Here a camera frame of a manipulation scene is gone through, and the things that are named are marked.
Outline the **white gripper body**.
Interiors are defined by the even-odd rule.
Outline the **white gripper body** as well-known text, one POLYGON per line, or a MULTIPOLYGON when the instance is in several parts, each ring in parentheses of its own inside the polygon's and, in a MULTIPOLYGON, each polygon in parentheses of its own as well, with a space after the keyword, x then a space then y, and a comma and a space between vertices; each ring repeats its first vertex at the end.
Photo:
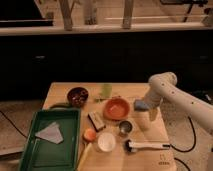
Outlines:
POLYGON ((157 93, 153 88, 150 88, 146 92, 142 100, 148 106, 149 109, 154 109, 160 105, 162 101, 162 96, 157 93))

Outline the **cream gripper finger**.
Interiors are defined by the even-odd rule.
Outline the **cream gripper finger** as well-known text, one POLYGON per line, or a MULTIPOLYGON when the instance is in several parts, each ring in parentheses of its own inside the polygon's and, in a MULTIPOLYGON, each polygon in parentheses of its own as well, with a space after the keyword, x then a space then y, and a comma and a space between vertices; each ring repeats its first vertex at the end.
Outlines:
POLYGON ((158 115, 158 109, 157 108, 149 110, 149 119, 151 121, 154 121, 156 119, 157 115, 158 115))

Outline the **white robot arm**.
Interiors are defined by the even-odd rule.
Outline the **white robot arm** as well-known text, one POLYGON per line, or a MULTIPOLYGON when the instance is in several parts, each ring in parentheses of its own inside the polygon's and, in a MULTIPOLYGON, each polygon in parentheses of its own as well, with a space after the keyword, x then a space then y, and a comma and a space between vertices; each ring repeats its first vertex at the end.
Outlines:
POLYGON ((173 72, 152 75, 148 83, 150 88, 143 101, 150 109, 158 107, 161 100, 166 98, 213 136, 213 105, 177 88, 177 76, 173 72))

